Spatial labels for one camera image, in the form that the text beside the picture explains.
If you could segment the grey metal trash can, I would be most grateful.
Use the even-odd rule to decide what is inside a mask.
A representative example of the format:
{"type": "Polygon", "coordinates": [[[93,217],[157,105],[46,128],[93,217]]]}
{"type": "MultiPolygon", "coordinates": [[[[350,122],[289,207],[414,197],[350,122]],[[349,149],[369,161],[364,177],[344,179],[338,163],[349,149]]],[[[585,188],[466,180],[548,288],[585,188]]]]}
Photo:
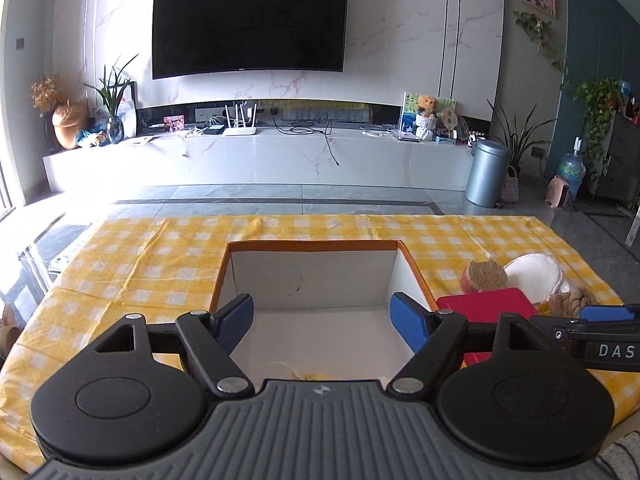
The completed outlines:
{"type": "Polygon", "coordinates": [[[511,152],[493,140],[478,140],[472,147],[472,166],[464,197],[472,204],[494,208],[506,178],[511,152]]]}

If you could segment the dried flower bouquet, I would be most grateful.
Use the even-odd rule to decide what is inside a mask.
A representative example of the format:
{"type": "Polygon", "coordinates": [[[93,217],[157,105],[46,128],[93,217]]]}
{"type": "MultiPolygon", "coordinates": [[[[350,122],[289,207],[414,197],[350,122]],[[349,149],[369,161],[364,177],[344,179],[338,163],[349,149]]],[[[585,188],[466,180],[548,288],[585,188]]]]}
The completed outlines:
{"type": "Polygon", "coordinates": [[[52,112],[64,101],[58,75],[42,76],[30,87],[30,96],[34,107],[41,114],[52,112]]]}

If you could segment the green plant in vase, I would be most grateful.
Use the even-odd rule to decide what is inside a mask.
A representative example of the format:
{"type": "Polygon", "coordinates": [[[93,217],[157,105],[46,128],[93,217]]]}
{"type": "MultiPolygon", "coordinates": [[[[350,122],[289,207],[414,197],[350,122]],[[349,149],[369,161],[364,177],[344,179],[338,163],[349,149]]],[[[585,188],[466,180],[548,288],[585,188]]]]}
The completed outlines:
{"type": "Polygon", "coordinates": [[[111,144],[117,144],[124,138],[124,125],[118,116],[118,108],[125,91],[132,85],[132,80],[126,76],[125,70],[138,57],[135,54],[122,67],[113,65],[109,70],[103,67],[102,76],[98,78],[98,86],[84,83],[86,88],[95,91],[102,100],[107,111],[104,133],[111,144]]]}

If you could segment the orange white storage box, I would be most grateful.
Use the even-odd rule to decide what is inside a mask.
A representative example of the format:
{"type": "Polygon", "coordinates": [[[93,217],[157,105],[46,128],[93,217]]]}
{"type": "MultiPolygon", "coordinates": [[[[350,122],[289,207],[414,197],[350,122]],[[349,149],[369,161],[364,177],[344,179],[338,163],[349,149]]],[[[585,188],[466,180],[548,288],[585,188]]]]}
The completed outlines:
{"type": "Polygon", "coordinates": [[[395,292],[436,306],[399,240],[246,240],[224,251],[210,307],[252,296],[254,322],[231,356],[256,387],[292,379],[273,362],[386,384],[412,356],[390,322],[395,292]]]}

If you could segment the teddy bear figure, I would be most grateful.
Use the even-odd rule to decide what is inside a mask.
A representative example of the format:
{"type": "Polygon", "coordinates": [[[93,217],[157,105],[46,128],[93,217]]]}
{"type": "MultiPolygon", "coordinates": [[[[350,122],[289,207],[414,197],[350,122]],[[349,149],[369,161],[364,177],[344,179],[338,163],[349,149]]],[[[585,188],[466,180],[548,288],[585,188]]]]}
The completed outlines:
{"type": "Polygon", "coordinates": [[[438,101],[434,96],[419,96],[416,103],[416,136],[421,141],[431,141],[437,127],[438,101]]]}

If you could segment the white wifi router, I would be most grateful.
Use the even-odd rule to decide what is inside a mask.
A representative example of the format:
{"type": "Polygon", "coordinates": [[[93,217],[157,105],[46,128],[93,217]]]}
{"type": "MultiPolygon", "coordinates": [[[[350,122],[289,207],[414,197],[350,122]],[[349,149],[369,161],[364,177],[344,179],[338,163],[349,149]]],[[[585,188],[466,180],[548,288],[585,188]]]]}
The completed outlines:
{"type": "Polygon", "coordinates": [[[254,136],[257,133],[256,127],[257,106],[247,104],[235,104],[234,109],[226,105],[224,116],[226,116],[226,128],[222,132],[223,136],[254,136]]]}

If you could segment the yellow checkered tablecloth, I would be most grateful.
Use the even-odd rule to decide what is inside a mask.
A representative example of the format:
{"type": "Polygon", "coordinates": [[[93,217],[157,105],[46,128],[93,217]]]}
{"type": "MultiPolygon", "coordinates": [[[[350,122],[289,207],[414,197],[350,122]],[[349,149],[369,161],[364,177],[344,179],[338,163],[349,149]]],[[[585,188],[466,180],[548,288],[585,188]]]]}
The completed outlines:
{"type": "Polygon", "coordinates": [[[37,388],[126,312],[168,322],[217,297],[232,242],[390,240],[408,249],[431,298],[459,291],[472,260],[507,262],[544,252],[573,284],[617,304],[610,283],[545,226],[522,216],[180,217],[108,220],[56,280],[30,317],[1,371],[1,456],[21,474],[42,463],[29,420],[37,388]]]}

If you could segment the floor plant by trash can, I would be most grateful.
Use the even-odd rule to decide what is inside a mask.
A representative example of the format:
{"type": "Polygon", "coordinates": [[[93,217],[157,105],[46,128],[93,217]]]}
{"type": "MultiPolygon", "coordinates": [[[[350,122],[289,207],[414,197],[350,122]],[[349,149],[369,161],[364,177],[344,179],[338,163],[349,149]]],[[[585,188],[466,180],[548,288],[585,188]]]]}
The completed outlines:
{"type": "Polygon", "coordinates": [[[513,115],[512,118],[509,118],[499,100],[495,100],[494,104],[489,103],[489,106],[502,132],[502,137],[499,138],[499,141],[509,151],[509,161],[508,166],[506,166],[506,177],[504,178],[503,188],[500,193],[500,200],[503,204],[515,204],[520,198],[522,158],[530,148],[539,148],[540,146],[549,144],[549,141],[534,139],[534,133],[541,128],[554,125],[556,118],[533,124],[533,114],[537,109],[537,105],[534,105],[524,119],[524,122],[519,124],[518,116],[513,115]]]}

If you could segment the brown plush towel bundle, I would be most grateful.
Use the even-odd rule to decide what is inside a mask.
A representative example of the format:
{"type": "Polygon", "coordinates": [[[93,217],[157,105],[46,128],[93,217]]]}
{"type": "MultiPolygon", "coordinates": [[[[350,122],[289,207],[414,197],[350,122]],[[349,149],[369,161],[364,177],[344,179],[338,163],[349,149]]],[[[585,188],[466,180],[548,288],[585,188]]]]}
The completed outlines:
{"type": "Polygon", "coordinates": [[[596,297],[585,287],[573,287],[568,292],[556,292],[548,300],[550,314],[558,318],[578,318],[584,307],[596,303],[596,297]]]}

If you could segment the acorn shaped jar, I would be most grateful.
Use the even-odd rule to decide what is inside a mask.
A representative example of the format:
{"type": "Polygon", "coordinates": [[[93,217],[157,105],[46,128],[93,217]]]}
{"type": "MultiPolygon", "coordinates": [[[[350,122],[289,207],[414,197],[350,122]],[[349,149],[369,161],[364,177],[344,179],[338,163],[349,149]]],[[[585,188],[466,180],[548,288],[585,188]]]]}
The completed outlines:
{"type": "Polygon", "coordinates": [[[58,143],[64,150],[76,148],[76,136],[88,126],[89,114],[86,101],[66,101],[53,112],[51,122],[58,143]]]}

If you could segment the black wall television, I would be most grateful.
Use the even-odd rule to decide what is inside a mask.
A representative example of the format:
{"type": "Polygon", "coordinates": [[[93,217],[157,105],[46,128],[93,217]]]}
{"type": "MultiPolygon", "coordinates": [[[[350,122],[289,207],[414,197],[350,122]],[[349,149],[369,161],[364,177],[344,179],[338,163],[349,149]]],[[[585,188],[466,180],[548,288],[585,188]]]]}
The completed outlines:
{"type": "Polygon", "coordinates": [[[348,0],[153,0],[152,76],[344,68],[348,0]]]}

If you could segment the brown red sponge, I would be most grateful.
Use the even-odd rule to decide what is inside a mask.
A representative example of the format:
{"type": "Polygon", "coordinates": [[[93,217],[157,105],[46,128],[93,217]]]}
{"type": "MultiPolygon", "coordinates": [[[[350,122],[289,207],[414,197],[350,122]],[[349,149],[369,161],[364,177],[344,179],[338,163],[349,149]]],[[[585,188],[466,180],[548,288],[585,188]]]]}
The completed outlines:
{"type": "Polygon", "coordinates": [[[506,271],[494,259],[470,261],[460,276],[460,287],[465,294],[491,292],[506,288],[507,284],[506,271]]]}

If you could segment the white round cloth pad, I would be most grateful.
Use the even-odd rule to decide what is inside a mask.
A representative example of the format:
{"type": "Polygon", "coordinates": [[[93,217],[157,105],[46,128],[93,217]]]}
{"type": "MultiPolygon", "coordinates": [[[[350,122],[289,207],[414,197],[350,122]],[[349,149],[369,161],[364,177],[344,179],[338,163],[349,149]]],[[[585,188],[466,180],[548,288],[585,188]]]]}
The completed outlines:
{"type": "Polygon", "coordinates": [[[562,266],[545,254],[522,255],[504,266],[508,286],[519,289],[532,304],[541,304],[567,286],[562,266]]]}

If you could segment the white tv console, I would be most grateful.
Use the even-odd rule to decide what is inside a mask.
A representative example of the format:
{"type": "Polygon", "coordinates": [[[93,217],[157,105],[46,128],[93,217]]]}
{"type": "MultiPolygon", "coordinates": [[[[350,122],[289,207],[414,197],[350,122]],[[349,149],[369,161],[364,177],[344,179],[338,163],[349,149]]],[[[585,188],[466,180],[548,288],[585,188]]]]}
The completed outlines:
{"type": "Polygon", "coordinates": [[[254,136],[137,138],[43,159],[54,192],[154,185],[300,184],[462,191],[473,156],[464,145],[407,142],[355,129],[254,136]]]}

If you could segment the red flat box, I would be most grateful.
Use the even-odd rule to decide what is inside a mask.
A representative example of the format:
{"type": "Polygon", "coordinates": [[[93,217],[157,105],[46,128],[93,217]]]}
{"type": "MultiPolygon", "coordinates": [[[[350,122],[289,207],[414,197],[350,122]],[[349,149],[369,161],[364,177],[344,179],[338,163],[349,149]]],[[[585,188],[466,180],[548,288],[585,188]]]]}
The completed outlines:
{"type": "MultiPolygon", "coordinates": [[[[470,324],[495,324],[504,312],[518,313],[526,320],[538,314],[537,309],[518,288],[441,296],[437,299],[437,307],[464,315],[470,324]]],[[[471,345],[465,348],[464,365],[471,366],[489,359],[494,338],[494,335],[472,336],[471,345]]]]}

